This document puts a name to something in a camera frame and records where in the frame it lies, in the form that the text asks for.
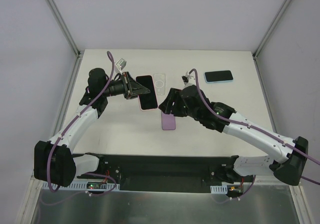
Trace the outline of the purple phone black screen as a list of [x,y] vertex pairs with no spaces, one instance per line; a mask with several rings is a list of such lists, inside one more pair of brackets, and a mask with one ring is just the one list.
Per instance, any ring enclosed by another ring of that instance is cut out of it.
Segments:
[[173,131],[176,129],[176,119],[173,114],[161,112],[161,128],[164,131]]

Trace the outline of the clear purple phone case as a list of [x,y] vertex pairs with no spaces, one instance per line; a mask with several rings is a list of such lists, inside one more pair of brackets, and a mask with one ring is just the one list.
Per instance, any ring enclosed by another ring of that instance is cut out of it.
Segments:
[[156,95],[166,94],[166,75],[164,73],[155,73],[153,75],[153,83]]

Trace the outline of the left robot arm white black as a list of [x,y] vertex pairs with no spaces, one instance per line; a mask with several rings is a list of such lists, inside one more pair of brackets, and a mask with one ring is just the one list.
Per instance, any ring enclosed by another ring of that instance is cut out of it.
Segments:
[[128,72],[112,80],[102,68],[92,69],[76,113],[70,122],[48,141],[38,141],[34,148],[34,177],[46,181],[49,189],[56,192],[68,187],[75,177],[89,173],[99,179],[105,175],[102,156],[88,153],[79,157],[73,151],[86,130],[102,115],[108,97],[123,95],[125,99],[149,94],[150,90],[136,82]]

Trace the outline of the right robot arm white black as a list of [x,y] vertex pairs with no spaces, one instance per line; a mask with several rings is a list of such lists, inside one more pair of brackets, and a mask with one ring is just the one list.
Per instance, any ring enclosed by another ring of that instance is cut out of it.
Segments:
[[195,85],[182,90],[171,88],[159,109],[175,117],[191,117],[204,127],[237,137],[265,152],[265,156],[236,156],[235,162],[225,168],[225,176],[237,181],[242,176],[273,175],[279,181],[297,186],[300,183],[307,158],[309,142],[299,136],[295,139],[279,135],[249,123],[232,107],[211,102]]

